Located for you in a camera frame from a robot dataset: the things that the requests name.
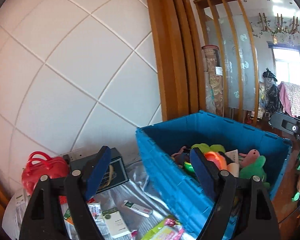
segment pink plush toy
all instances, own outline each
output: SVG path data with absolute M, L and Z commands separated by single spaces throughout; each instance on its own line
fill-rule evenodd
M 240 156 L 245 157 L 243 161 L 240 163 L 242 168 L 254 163 L 256 159 L 260 156 L 260 153 L 256 149 L 252 149 L 248 154 L 239 153 Z

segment pink cloth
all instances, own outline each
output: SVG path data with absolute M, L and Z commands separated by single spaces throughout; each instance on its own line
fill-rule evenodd
M 280 90 L 280 101 L 284 108 L 284 110 L 289 114 L 289 116 L 295 117 L 295 115 L 292 115 L 291 113 L 291 101 L 289 99 L 288 93 L 286 91 L 286 87 L 284 82 L 281 82 L 278 86 L 278 89 Z

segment screw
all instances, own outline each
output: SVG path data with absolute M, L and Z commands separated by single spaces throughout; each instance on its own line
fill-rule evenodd
M 226 170 L 222 170 L 222 171 L 220 172 L 220 174 L 221 174 L 223 177 L 229 176 L 229 172 L 226 171 Z
M 259 182 L 259 181 L 260 181 L 260 177 L 259 177 L 259 176 L 256 176 L 256 175 L 254 175 L 254 176 L 253 176 L 253 180 L 254 180 L 254 181 L 256 181 L 256 182 Z
M 48 175 L 42 175 L 41 177 L 40 177 L 40 180 L 41 181 L 46 181 L 48 179 Z
M 73 176 L 79 176 L 80 174 L 81 174 L 80 170 L 74 170 L 74 171 L 72 171 L 72 175 Z

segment black plastic bag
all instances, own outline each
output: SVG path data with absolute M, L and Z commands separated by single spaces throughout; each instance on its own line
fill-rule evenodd
M 273 78 L 273 80 L 277 82 L 277 78 L 271 71 L 269 71 L 268 68 L 266 68 L 266 71 L 263 72 L 263 77 Z
M 271 114 L 277 112 L 281 107 L 279 92 L 280 90 L 277 88 L 276 85 L 272 85 L 272 87 L 268 92 L 269 102 L 268 102 L 267 110 Z

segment wooden floor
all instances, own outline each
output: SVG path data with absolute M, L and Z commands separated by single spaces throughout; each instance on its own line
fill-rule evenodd
M 281 132 L 278 129 L 270 127 L 266 120 L 258 122 L 257 127 L 264 131 L 275 133 L 280 137 L 289 138 L 293 143 L 292 153 L 290 156 L 288 166 L 286 168 L 281 185 L 273 200 L 273 206 L 277 214 L 277 219 L 278 221 L 281 221 L 286 216 L 288 216 L 296 208 L 297 205 L 297 201 L 292 202 L 291 198 L 296 192 L 296 183 L 298 180 L 298 175 L 295 172 L 295 161 L 300 151 L 300 141 L 298 141 L 295 137 L 293 137 L 290 134 Z M 298 225 L 299 219 L 297 217 L 299 215 L 299 211 L 295 212 L 290 218 L 288 218 L 280 224 L 282 240 L 288 240 L 292 236 L 293 232 L 295 231 Z

